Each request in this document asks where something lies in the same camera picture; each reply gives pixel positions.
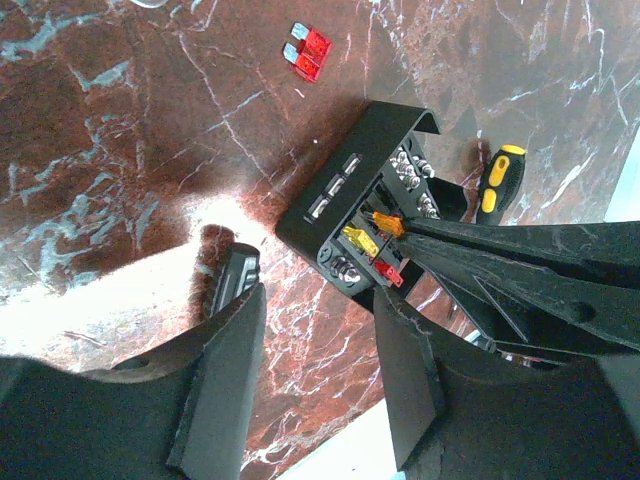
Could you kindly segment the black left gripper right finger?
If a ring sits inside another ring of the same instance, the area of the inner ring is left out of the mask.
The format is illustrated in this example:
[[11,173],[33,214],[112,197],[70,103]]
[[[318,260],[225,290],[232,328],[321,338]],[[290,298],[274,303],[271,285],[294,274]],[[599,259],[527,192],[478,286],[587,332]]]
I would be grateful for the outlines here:
[[488,353],[379,289],[373,312],[396,466],[410,479],[635,479],[639,359],[550,371]]

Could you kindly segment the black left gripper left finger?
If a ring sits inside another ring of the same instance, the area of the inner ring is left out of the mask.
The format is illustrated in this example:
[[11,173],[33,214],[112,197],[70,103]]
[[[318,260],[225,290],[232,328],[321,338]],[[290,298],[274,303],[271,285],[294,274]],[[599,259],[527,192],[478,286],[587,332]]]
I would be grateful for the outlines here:
[[255,285],[113,369],[1,361],[5,479],[236,479],[266,323]]

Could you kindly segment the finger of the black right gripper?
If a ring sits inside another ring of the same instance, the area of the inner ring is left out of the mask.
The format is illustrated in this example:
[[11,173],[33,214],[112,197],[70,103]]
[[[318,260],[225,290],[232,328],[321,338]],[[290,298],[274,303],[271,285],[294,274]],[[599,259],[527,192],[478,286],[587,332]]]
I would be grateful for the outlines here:
[[407,218],[408,234],[548,267],[565,277],[639,288],[639,223],[478,225]]
[[432,237],[404,237],[399,249],[502,346],[562,353],[639,349],[639,293],[634,289],[562,276]]

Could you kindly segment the orange blade fuse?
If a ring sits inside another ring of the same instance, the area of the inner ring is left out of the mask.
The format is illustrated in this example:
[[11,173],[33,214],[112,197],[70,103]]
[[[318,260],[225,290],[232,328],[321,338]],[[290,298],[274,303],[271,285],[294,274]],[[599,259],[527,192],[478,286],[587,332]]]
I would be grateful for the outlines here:
[[405,228],[400,217],[374,212],[372,220],[379,230],[395,238],[402,237],[405,234]]

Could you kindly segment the black fuse box base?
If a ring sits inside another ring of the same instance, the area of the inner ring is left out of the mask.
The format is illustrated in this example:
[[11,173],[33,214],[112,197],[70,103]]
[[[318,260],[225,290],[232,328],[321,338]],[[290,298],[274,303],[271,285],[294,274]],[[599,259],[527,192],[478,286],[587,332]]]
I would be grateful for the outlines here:
[[[276,225],[277,237],[342,294],[367,310],[376,286],[409,293],[423,272],[411,266],[392,235],[373,223],[380,212],[437,219],[441,209],[430,188],[435,172],[417,134],[439,134],[427,108],[374,101]],[[379,247],[375,258],[355,247],[345,226],[364,229]],[[391,264],[402,276],[394,286],[373,266]]]

